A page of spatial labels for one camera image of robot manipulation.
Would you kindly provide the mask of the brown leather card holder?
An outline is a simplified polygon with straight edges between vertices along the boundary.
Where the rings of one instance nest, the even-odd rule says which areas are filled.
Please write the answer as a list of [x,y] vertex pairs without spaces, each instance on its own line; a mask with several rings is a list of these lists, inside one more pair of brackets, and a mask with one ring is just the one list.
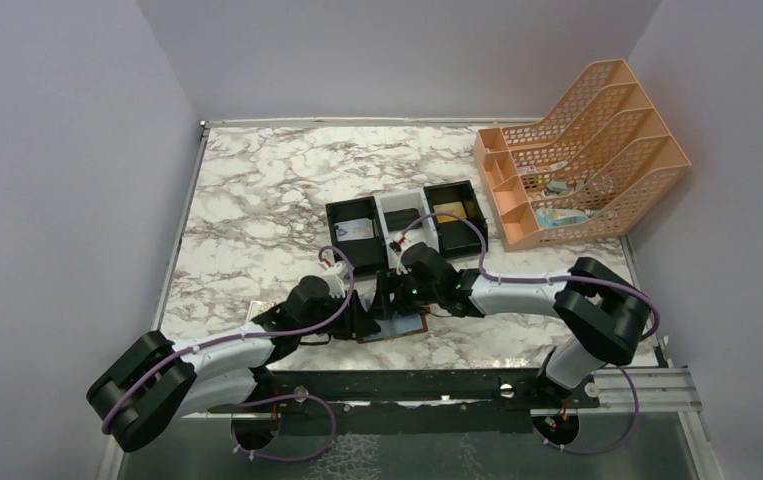
[[370,318],[370,326],[369,333],[357,337],[358,343],[392,340],[428,331],[427,321],[423,313],[407,316],[394,315],[388,320]]

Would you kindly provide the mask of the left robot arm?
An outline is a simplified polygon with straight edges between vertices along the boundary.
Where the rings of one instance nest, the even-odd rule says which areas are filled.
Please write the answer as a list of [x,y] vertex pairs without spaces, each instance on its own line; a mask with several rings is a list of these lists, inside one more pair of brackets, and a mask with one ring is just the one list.
[[157,330],[143,334],[87,390],[102,432],[130,453],[186,414],[229,403],[263,408],[272,387],[267,365],[294,353],[303,337],[379,331],[359,294],[347,286],[335,295],[332,284],[305,276],[284,301],[222,334],[178,342]]

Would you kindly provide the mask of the black and white card tray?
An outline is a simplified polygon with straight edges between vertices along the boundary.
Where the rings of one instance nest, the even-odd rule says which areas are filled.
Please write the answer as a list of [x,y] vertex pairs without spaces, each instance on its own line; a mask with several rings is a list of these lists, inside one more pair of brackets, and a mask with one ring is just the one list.
[[[434,205],[453,201],[464,204],[468,217],[440,224]],[[389,232],[384,213],[407,208],[416,208],[421,216],[404,230]],[[481,242],[478,237],[488,236],[485,216],[468,180],[328,203],[325,213],[331,244],[346,255],[357,277],[391,269],[392,252],[388,244],[396,240],[400,233],[404,233],[409,241],[426,243],[445,259],[479,254]],[[373,221],[375,236],[368,240],[338,242],[334,224],[358,218]]]

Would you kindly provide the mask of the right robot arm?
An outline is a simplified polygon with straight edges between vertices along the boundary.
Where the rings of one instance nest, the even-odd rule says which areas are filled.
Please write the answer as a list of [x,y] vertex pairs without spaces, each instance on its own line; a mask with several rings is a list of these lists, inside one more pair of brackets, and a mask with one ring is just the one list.
[[572,336],[547,355],[533,383],[536,398],[549,407],[569,399],[599,368],[629,365],[660,324],[648,296],[591,257],[538,277],[501,275],[483,265],[458,269],[423,242],[400,251],[399,260],[398,267],[376,274],[372,307],[378,318],[436,305],[453,317],[561,320]]

